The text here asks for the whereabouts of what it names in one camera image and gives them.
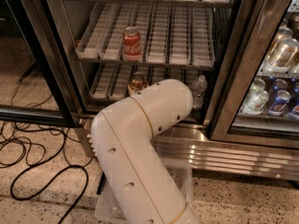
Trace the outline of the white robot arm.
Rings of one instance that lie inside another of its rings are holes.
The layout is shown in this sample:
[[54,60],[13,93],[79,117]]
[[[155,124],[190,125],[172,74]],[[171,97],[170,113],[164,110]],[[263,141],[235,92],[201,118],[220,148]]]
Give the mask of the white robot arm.
[[192,110],[189,88],[155,83],[100,111],[92,147],[129,224],[199,224],[150,140]]

